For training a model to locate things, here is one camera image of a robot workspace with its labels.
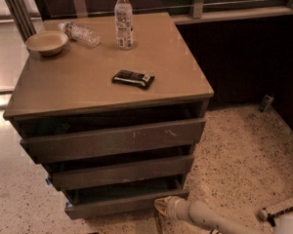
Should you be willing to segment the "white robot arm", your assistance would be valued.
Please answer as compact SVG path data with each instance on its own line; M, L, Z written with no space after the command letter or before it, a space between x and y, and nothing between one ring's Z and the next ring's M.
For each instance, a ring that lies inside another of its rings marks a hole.
M258 230L217 213L199 200L188 201L178 196L168 196L156 199L154 206L162 215L205 227L210 234L260 234ZM293 234L293 197L261 208L257 216L272 226L272 234Z

